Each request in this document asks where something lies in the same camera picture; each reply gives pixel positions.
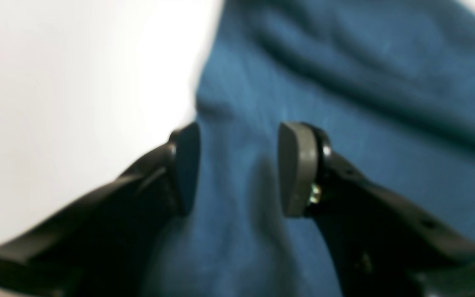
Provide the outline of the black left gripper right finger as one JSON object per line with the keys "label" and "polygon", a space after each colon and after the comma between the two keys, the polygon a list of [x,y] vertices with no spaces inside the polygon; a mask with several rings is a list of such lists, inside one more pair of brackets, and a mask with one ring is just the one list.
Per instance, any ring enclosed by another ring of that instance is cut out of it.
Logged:
{"label": "black left gripper right finger", "polygon": [[475,243],[365,177],[324,130],[278,130],[283,214],[308,217],[345,297],[475,297]]}

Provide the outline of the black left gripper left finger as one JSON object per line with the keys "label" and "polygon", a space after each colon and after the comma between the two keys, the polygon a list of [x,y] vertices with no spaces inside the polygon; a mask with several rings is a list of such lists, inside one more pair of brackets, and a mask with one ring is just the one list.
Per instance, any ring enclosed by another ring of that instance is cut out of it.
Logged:
{"label": "black left gripper left finger", "polygon": [[160,235],[192,211],[200,127],[174,130],[115,180],[0,245],[0,289],[34,297],[139,297]]}

